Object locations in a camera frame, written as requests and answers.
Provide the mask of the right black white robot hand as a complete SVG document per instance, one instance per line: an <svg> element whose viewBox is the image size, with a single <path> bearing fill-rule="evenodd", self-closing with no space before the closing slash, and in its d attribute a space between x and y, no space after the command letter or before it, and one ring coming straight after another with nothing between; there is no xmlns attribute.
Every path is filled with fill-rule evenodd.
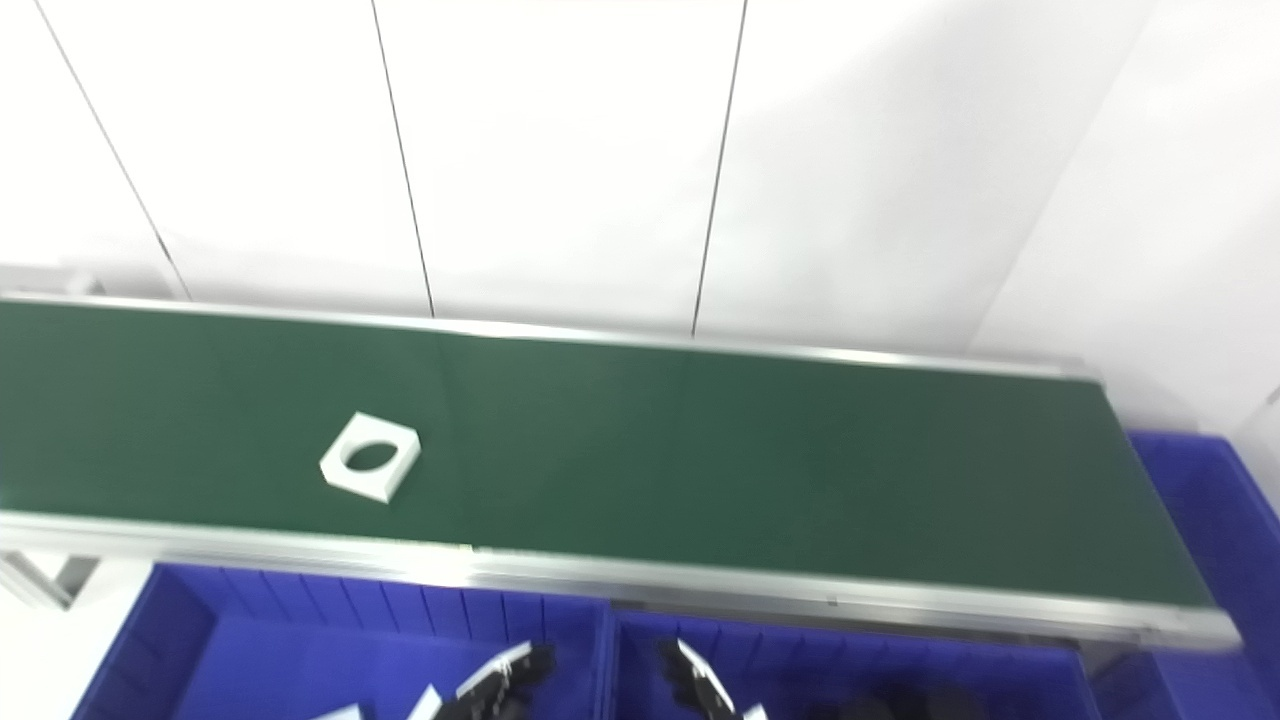
<svg viewBox="0 0 1280 720"><path fill-rule="evenodd" d="M659 639L657 652L678 706L692 710L700 719L768 719L762 705L740 711L714 669L685 641Z"/></svg>

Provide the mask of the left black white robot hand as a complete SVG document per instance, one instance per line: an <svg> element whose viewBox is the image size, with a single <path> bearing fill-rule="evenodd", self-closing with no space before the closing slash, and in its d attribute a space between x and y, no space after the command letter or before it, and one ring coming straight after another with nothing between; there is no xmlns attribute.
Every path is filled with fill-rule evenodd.
<svg viewBox="0 0 1280 720"><path fill-rule="evenodd" d="M524 642L504 650L472 673L449 700L429 685L411 719L529 719L529 689L556 670L556 647Z"/></svg>

